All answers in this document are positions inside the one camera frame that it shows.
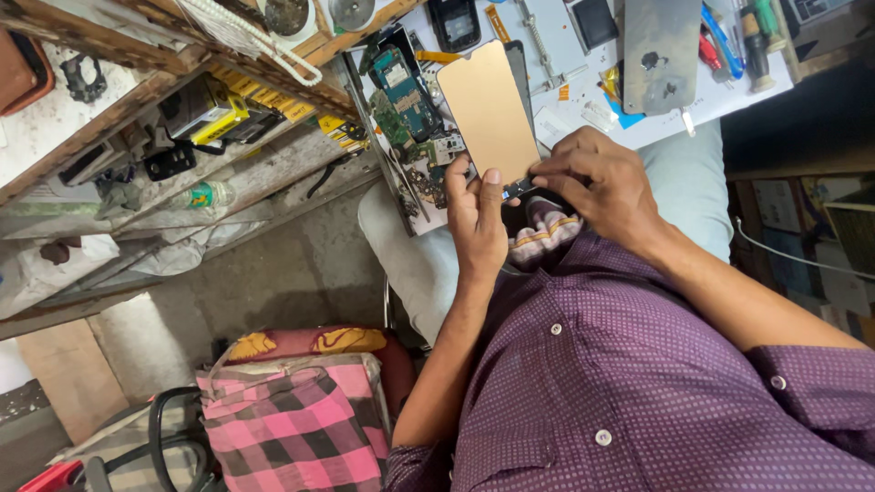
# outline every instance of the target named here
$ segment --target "gray pants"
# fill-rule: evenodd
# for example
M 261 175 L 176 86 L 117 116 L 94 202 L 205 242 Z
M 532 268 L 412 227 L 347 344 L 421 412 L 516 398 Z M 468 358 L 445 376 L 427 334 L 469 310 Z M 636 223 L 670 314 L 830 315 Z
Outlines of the gray pants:
M 693 138 L 678 133 L 638 153 L 662 218 L 728 263 L 733 229 L 719 120 L 697 126 Z M 446 226 L 407 237 L 393 200 L 385 182 L 374 185 L 359 205 L 359 225 L 413 327 L 433 345 L 456 295 L 456 249 Z

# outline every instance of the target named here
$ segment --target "pink checkered cloth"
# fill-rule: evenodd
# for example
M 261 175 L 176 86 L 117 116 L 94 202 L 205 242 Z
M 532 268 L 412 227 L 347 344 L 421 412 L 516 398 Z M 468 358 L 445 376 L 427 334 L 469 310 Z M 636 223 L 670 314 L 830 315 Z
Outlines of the pink checkered cloth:
M 199 372 L 206 432 L 228 489 L 380 490 L 389 448 L 367 357 L 244 364 L 212 378 Z

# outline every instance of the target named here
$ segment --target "phone back cover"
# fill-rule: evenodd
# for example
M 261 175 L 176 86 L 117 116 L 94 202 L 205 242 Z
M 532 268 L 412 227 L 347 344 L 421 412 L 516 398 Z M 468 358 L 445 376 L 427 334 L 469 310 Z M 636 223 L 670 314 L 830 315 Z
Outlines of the phone back cover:
M 509 185 L 541 162 L 501 41 L 441 68 L 437 83 L 479 172 L 497 168 Z

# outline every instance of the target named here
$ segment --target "shirt sleeve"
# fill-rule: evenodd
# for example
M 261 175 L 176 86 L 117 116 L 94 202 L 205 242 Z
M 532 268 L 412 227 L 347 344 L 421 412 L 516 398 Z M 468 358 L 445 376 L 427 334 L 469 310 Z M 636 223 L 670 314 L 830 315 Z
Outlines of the shirt sleeve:
M 745 355 L 789 415 L 875 465 L 875 351 L 772 346 Z
M 384 492 L 445 492 L 452 479 L 451 449 L 435 446 L 398 446 L 389 451 Z

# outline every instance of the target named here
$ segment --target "finger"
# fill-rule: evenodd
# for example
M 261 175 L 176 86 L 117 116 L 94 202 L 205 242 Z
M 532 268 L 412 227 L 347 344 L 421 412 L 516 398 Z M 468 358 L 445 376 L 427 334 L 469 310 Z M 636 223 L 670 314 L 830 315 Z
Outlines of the finger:
M 585 125 L 572 131 L 571 134 L 560 140 L 558 144 L 554 145 L 553 155 L 575 149 L 591 153 L 599 153 L 607 150 L 607 148 L 613 144 L 613 140 L 611 140 L 609 136 L 589 125 Z
M 468 193 L 472 194 L 480 194 L 480 186 L 483 185 L 483 179 L 480 179 L 480 176 L 472 179 L 470 183 L 468 183 Z
M 544 176 L 535 176 L 532 179 L 532 184 L 547 188 L 551 192 L 558 193 L 562 198 L 565 198 L 572 207 L 580 214 L 585 214 L 590 209 L 592 203 L 592 192 L 586 189 L 580 181 L 565 174 L 547 174 Z
M 480 215 L 477 220 L 479 228 L 490 229 L 501 225 L 501 203 L 504 199 L 504 186 L 501 185 L 501 171 L 489 169 L 483 175 L 483 185 L 480 187 Z
M 593 181 L 600 183 L 605 180 L 608 158 L 599 154 L 581 151 L 567 151 L 562 154 L 554 154 L 542 163 L 532 166 L 533 174 L 566 174 L 589 176 Z
M 466 153 L 460 154 L 447 166 L 444 173 L 444 186 L 447 196 L 453 200 L 465 194 L 465 172 L 471 166 L 471 157 Z

